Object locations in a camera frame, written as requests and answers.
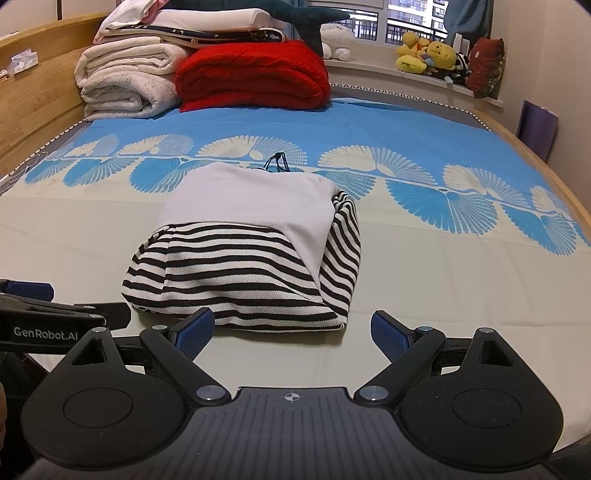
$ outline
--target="fan pattern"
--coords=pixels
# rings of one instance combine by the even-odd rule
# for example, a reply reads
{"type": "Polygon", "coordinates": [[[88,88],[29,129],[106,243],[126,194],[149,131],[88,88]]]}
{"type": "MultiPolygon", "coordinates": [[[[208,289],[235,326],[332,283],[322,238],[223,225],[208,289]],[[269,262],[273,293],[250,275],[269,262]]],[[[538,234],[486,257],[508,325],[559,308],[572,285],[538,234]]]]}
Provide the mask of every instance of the fan pattern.
{"type": "Polygon", "coordinates": [[[449,233],[485,235],[504,214],[523,235],[553,254],[570,255],[577,245],[591,248],[568,207],[553,192],[539,185],[519,191],[482,168],[446,164],[441,171],[427,171],[403,153],[358,144],[332,148],[310,159],[292,142],[256,135],[221,138],[197,145],[196,150],[194,139],[178,134],[119,143],[115,134],[80,145],[68,143],[29,171],[24,183],[61,175],[67,187],[90,186],[127,169],[136,191],[167,193],[189,171],[214,161],[261,168],[282,151],[291,171],[330,179],[356,200],[379,188],[409,214],[449,233]]]}

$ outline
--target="folded red blanket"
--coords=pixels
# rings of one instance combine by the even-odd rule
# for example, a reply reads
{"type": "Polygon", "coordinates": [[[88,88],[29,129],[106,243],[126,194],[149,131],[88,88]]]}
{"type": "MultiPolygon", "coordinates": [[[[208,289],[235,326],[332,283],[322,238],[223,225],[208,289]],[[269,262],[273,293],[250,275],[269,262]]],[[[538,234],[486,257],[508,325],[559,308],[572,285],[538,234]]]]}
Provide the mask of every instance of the folded red blanket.
{"type": "Polygon", "coordinates": [[[180,66],[175,84],[182,112],[237,105],[302,110],[330,98],[324,61],[298,40],[202,48],[180,66]]]}

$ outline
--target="bed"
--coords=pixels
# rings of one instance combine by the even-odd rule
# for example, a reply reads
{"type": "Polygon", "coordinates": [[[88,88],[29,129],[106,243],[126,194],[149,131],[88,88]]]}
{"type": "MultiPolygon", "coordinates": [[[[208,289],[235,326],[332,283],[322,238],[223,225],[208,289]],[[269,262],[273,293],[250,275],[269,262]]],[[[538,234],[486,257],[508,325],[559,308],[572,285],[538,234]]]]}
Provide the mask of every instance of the bed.
{"type": "MultiPolygon", "coordinates": [[[[56,301],[121,301],[131,256],[187,171],[212,161],[330,178],[356,199],[362,266],[345,331],[218,329],[200,366],[241,385],[344,385],[388,364],[369,334],[385,310],[448,336],[497,329],[556,396],[558,447],[591,432],[587,295],[591,218],[526,146],[483,112],[357,86],[322,111],[171,111],[82,124],[72,76],[102,17],[58,22],[0,43],[41,64],[0,85],[0,278],[47,281],[56,301]]],[[[134,312],[117,335],[162,317],[134,312]]],[[[59,358],[39,356],[47,368],[59,358]]]]}

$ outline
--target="purple folder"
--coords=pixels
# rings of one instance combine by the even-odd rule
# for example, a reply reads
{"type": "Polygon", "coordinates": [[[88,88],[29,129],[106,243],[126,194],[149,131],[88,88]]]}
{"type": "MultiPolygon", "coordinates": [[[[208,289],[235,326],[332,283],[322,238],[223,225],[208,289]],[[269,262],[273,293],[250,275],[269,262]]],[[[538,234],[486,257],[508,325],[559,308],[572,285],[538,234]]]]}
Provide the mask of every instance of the purple folder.
{"type": "Polygon", "coordinates": [[[558,117],[544,107],[523,102],[517,138],[545,162],[548,161],[558,131],[558,117]]]}

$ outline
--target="mattress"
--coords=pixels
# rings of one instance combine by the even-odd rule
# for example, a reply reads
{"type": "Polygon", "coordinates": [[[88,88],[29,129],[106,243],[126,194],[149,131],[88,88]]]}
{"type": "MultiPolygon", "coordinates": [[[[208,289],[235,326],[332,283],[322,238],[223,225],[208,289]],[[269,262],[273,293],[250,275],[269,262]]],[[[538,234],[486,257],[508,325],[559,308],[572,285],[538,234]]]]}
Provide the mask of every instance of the mattress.
{"type": "MultiPolygon", "coordinates": [[[[217,329],[198,357],[205,371],[232,393],[353,393],[388,365],[369,334],[382,309],[447,336],[497,329],[558,399],[558,447],[591,431],[591,243],[541,175],[469,114],[340,98],[318,111],[95,121],[0,196],[0,278],[50,282],[62,303],[121,301],[131,256],[187,171],[261,166],[276,151],[356,199],[362,265],[349,322],[344,332],[217,329]]],[[[160,322],[134,312],[115,334],[160,322]]]]}

